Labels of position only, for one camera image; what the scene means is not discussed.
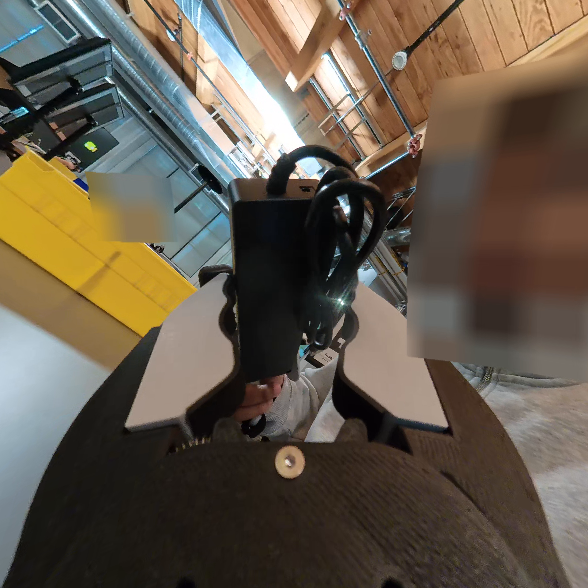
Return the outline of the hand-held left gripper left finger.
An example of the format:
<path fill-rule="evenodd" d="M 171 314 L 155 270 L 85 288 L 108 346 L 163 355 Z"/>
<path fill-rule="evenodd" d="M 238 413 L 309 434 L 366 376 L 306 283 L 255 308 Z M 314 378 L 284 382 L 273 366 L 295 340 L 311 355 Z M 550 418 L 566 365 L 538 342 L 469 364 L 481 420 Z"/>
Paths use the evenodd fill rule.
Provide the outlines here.
<path fill-rule="evenodd" d="M 232 276 L 216 275 L 164 320 L 125 422 L 130 432 L 177 426 L 185 436 L 210 436 L 240 405 Z"/>

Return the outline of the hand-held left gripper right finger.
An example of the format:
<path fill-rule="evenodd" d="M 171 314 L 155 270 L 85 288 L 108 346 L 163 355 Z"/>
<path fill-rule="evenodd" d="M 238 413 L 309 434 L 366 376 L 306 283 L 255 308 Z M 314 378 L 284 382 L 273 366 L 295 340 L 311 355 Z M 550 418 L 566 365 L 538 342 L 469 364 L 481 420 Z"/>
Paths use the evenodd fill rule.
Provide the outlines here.
<path fill-rule="evenodd" d="M 370 440 L 388 426 L 448 430 L 430 372 L 408 356 L 406 319 L 393 305 L 358 284 L 342 336 L 332 398 L 343 418 L 363 421 Z"/>

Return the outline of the person's right forearm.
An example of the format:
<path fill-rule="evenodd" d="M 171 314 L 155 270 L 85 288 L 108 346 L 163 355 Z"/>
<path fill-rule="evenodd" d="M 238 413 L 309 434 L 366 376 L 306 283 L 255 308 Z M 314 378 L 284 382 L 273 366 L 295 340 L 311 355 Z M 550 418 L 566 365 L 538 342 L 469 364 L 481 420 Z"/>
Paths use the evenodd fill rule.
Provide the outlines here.
<path fill-rule="evenodd" d="M 266 413 L 261 436 L 273 442 L 304 442 L 330 399 L 336 360 L 320 368 L 306 366 L 293 380 L 286 376 L 282 390 Z"/>

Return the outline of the person's right hand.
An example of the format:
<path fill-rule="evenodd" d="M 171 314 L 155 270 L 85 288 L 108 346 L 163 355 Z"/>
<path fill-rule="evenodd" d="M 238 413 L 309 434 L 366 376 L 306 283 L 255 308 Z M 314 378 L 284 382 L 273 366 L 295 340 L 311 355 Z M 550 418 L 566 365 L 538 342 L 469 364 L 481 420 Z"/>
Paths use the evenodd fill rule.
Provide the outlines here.
<path fill-rule="evenodd" d="M 234 414 L 237 422 L 255 420 L 266 413 L 280 395 L 285 375 L 261 380 L 260 383 L 249 383 L 245 387 L 243 402 Z"/>

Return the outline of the large yellow plastic bin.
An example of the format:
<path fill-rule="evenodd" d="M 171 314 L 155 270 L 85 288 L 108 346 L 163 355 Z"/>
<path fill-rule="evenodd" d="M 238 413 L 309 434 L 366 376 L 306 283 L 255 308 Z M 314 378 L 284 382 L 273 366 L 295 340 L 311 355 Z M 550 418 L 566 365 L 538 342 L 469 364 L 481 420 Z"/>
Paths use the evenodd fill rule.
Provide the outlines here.
<path fill-rule="evenodd" d="M 1 240 L 140 335 L 195 293 L 149 246 L 99 240 L 87 195 L 52 173 L 1 176 Z"/>

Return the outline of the black pole lamp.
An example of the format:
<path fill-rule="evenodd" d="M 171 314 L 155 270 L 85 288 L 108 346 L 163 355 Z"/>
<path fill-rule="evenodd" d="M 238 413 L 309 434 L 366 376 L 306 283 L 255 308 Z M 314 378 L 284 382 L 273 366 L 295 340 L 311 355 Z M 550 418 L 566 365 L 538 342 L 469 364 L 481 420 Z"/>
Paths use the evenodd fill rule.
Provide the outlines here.
<path fill-rule="evenodd" d="M 212 172 L 210 172 L 208 168 L 206 168 L 206 166 L 197 164 L 189 170 L 189 174 L 195 178 L 200 178 L 201 184 L 196 188 L 195 191 L 193 191 L 193 193 L 188 195 L 182 202 L 180 202 L 180 204 L 174 208 L 175 214 L 186 207 L 188 203 L 190 203 L 205 189 L 211 190 L 214 194 L 219 196 L 224 194 L 221 183 L 218 181 L 217 177 Z"/>

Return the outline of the small yellow plastic bin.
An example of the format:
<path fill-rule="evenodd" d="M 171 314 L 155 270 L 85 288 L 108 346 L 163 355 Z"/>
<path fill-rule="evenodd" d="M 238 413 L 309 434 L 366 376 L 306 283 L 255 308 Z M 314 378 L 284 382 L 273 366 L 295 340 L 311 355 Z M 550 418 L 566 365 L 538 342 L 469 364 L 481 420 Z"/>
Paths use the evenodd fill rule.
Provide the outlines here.
<path fill-rule="evenodd" d="M 83 194 L 87 200 L 89 199 L 87 184 L 78 178 L 73 171 L 69 170 L 67 166 L 63 165 L 58 158 L 47 161 L 36 152 L 28 149 L 12 162 L 12 168 L 22 173 L 36 173 L 44 179 L 61 177 L 63 180 L 68 180 L 70 184 L 75 185 L 77 191 Z"/>

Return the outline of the metal sprinkler pipe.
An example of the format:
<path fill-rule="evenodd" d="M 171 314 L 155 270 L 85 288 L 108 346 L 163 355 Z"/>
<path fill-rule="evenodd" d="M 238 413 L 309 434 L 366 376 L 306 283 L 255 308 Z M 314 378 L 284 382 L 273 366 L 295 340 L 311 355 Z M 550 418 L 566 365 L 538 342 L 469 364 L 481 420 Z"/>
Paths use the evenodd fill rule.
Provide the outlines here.
<path fill-rule="evenodd" d="M 374 56 L 373 52 L 371 51 L 371 48 L 369 48 L 368 38 L 371 35 L 371 33 L 368 30 L 361 30 L 358 27 L 356 20 L 354 19 L 353 15 L 352 15 L 352 9 L 357 7 L 359 5 L 359 2 L 358 1 L 338 1 L 337 3 L 340 7 L 340 16 L 339 16 L 340 21 L 345 21 L 349 25 L 349 28 L 350 28 L 351 32 L 353 33 L 353 36 L 354 36 L 360 50 L 365 55 L 368 63 L 371 66 L 371 69 L 375 73 L 377 80 L 378 80 L 378 83 L 382 86 L 384 92 L 386 93 L 386 96 L 388 97 L 389 101 L 391 102 L 392 106 L 394 107 L 396 114 L 399 116 L 399 119 L 401 120 L 403 126 L 405 127 L 406 131 L 408 132 L 409 137 L 410 137 L 409 144 L 410 145 L 414 144 L 415 143 L 414 140 L 415 140 L 415 136 L 416 136 L 415 130 L 414 130 L 413 126 L 411 125 L 407 115 L 405 114 L 400 102 L 398 101 L 397 96 L 394 94 L 392 87 L 390 86 L 389 81 L 387 79 L 387 75 L 381 69 L 376 57 Z"/>

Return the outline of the black equipment rack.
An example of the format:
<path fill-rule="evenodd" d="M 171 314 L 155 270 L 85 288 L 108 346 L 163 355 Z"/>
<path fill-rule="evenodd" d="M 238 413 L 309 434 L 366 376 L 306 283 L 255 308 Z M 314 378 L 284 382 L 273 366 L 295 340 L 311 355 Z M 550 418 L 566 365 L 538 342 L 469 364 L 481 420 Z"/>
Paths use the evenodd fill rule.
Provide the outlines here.
<path fill-rule="evenodd" d="M 105 127 L 124 117 L 111 41 L 76 45 L 17 66 L 1 59 L 1 153 L 27 149 L 84 171 L 118 145 Z"/>

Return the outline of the silver ventilation duct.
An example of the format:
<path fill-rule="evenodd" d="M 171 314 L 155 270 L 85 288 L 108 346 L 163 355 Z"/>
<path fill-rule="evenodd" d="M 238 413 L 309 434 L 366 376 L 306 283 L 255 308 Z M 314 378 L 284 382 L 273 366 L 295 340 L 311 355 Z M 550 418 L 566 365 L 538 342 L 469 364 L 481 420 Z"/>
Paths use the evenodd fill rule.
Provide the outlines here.
<path fill-rule="evenodd" d="M 80 27 L 111 40 L 115 67 L 154 109 L 190 155 L 224 185 L 250 178 L 233 156 L 235 147 L 152 44 L 110 1 L 61 1 Z"/>

